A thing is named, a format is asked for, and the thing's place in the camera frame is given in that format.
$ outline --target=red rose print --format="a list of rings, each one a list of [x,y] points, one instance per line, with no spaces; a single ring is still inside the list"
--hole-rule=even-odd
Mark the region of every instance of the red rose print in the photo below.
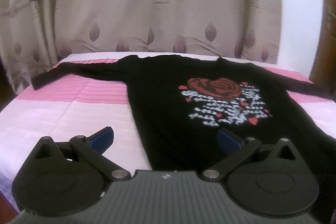
[[[188,86],[194,91],[222,101],[231,101],[242,93],[239,85],[226,78],[214,81],[205,78],[191,78]]]

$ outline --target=beige curtain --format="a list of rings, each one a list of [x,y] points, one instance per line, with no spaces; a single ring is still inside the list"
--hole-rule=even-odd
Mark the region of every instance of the beige curtain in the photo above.
[[[281,0],[0,0],[1,60],[16,93],[71,53],[186,52],[275,63],[280,28]]]

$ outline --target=ridged plastic surface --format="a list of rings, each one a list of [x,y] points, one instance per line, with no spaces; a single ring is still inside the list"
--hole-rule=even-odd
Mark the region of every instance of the ridged plastic surface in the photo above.
[[[308,214],[288,219],[253,215],[235,204],[223,187],[194,172],[138,171],[114,182],[91,208],[46,218],[22,212],[13,224],[318,224]]]

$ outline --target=round knob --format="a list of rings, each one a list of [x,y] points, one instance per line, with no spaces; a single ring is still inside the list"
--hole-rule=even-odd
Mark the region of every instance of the round knob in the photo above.
[[[206,170],[203,172],[206,178],[215,179],[219,177],[219,172],[216,170]]]
[[[112,177],[116,178],[116,179],[123,179],[128,175],[128,172],[126,170],[114,170],[111,173]]]

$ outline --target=bed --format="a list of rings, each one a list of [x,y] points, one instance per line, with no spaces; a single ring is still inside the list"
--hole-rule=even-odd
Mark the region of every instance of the bed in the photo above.
[[[72,54],[61,62],[111,63],[130,54],[135,53]],[[165,53],[137,53],[139,57],[162,54]],[[211,56],[180,55],[202,60],[216,59]],[[253,63],[274,73],[308,81],[288,66]],[[335,102],[296,93],[289,94],[325,133],[336,138]],[[124,83],[67,75],[40,90],[33,90],[29,86],[0,113],[0,191],[18,210],[11,195],[11,184],[41,137],[51,136],[56,142],[68,141],[75,135],[89,136],[106,126],[113,128],[115,139],[103,155],[132,174],[136,169],[150,170],[133,122]]]

